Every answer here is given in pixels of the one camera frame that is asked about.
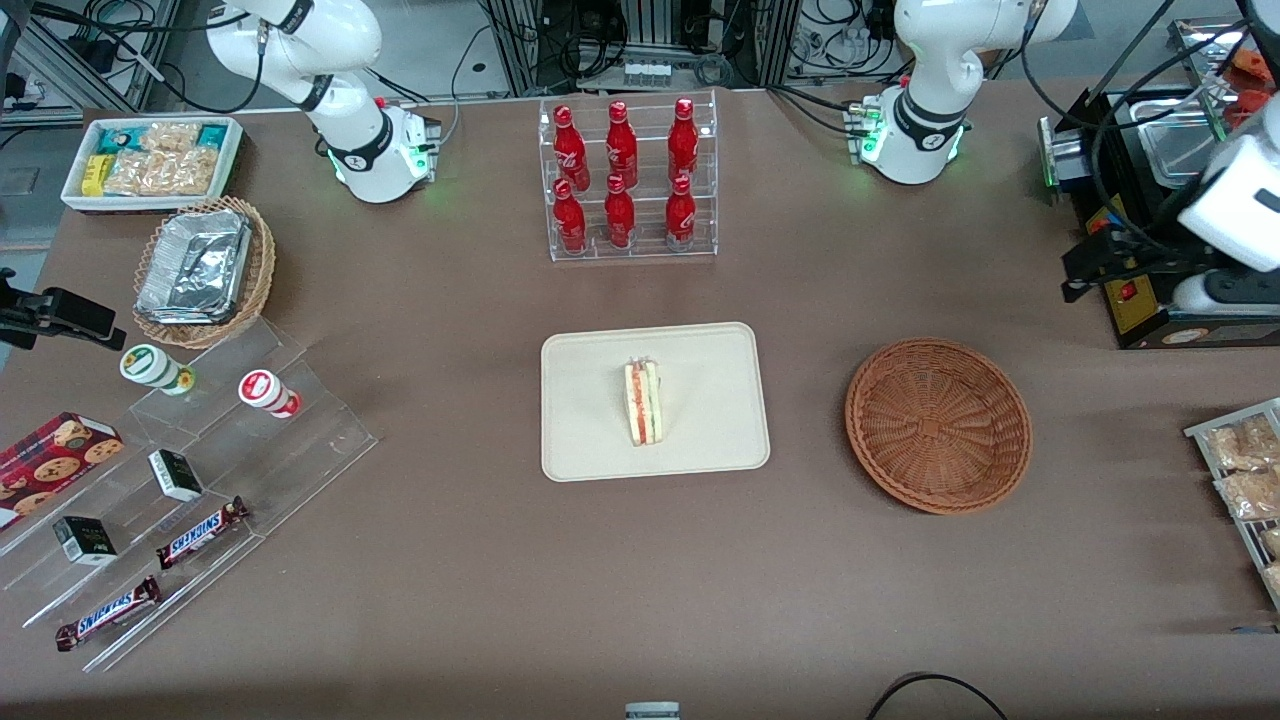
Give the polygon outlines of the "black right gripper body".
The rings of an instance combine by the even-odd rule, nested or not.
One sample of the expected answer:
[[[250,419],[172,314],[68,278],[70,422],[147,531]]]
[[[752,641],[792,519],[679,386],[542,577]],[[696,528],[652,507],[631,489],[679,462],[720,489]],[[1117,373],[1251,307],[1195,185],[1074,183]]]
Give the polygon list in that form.
[[[45,293],[17,290],[9,279],[17,273],[1,269],[1,342],[18,350],[32,350],[44,328]]]

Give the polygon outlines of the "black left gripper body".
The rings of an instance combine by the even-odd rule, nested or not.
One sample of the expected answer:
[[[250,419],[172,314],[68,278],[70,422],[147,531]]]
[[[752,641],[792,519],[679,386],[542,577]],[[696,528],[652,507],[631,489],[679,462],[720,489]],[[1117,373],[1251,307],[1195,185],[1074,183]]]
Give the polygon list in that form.
[[[1137,237],[1108,240],[1112,261],[1107,282],[1130,281],[1139,275],[1190,275],[1202,272],[1202,255],[1187,247],[1160,243]]]

